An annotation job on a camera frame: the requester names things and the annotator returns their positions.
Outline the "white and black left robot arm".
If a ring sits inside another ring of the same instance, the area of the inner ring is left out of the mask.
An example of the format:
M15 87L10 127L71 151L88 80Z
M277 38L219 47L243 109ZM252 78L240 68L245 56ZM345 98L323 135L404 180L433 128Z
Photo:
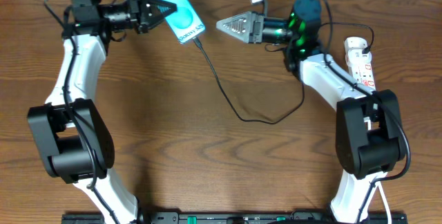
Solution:
M164 0L70 0L62 16L64 59L51 94L27 121L49 176L82 190L98 213L70 213L63 223L155 223L114 170L115 147L97 107L99 71L115 34L147 33L174 13Z

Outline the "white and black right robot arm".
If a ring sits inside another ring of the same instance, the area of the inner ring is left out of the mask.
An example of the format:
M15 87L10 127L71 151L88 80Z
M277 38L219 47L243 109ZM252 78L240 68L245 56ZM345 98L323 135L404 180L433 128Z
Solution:
M322 4L295 0L288 19L248 11L219 20L216 28L247 44L285 44L286 69L335 110L336 155L343 175L330 209L339 223L363 223L374 190L410 168L410 144L397 96L357 80L322 47Z

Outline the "blue screen Galaxy smartphone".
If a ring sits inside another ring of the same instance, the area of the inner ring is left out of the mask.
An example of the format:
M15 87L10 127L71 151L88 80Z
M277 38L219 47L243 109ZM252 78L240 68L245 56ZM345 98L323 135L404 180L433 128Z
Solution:
M189 0L163 0L176 5L176 11L167 16L166 22L181 44L189 42L205 31L205 25Z

